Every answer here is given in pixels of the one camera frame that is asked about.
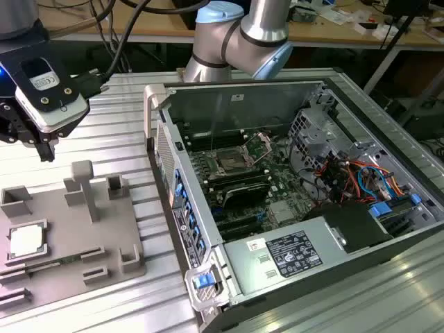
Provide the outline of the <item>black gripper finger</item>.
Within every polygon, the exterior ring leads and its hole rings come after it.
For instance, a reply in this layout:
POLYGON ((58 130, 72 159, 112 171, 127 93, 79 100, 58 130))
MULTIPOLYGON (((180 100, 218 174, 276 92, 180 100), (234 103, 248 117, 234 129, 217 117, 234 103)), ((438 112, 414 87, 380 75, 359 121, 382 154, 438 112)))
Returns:
POLYGON ((42 162, 54 161, 50 136, 42 134, 14 99, 1 99, 1 141, 35 148, 42 162))

